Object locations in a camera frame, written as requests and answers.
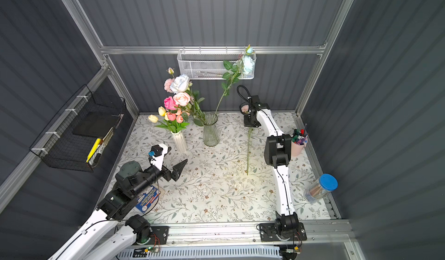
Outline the pale pink rose stem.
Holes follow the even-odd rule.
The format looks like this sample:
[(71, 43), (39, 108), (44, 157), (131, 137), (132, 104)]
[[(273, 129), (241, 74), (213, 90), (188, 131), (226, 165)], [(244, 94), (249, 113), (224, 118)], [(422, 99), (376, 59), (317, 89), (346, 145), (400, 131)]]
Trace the pale pink rose stem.
[[(241, 112), (244, 115), (247, 115), (249, 113), (249, 106), (248, 104), (243, 104), (241, 106)], [(249, 167), (250, 167), (250, 144), (251, 144), (251, 135), (253, 132), (253, 128), (249, 127), (248, 129), (248, 141), (247, 141), (247, 158), (246, 158), (246, 174), (249, 175)]]

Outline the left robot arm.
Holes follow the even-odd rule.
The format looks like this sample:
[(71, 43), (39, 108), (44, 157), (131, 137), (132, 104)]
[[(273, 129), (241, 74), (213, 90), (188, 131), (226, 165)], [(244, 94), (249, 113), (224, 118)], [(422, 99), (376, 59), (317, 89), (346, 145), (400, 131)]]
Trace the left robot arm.
[(113, 189), (97, 204), (87, 221), (50, 258), (52, 260), (112, 260), (128, 247), (138, 244), (154, 250), (166, 244), (169, 228), (152, 227), (141, 215), (127, 215), (139, 197), (160, 178), (177, 181), (187, 160), (167, 168), (164, 157), (171, 151), (165, 144), (152, 146), (149, 167), (136, 161), (124, 164), (116, 174)]

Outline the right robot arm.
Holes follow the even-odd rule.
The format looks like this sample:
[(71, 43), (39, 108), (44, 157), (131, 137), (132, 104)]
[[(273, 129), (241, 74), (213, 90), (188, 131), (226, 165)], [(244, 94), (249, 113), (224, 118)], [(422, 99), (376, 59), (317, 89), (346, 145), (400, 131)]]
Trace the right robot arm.
[(265, 131), (264, 160), (272, 167), (277, 192), (275, 230), (278, 238), (288, 240), (295, 237), (299, 228), (299, 219), (293, 205), (293, 196), (289, 182), (289, 164), (291, 160), (292, 140), (273, 119), (266, 103), (257, 95), (248, 95), (240, 106), (246, 127), (262, 127)]

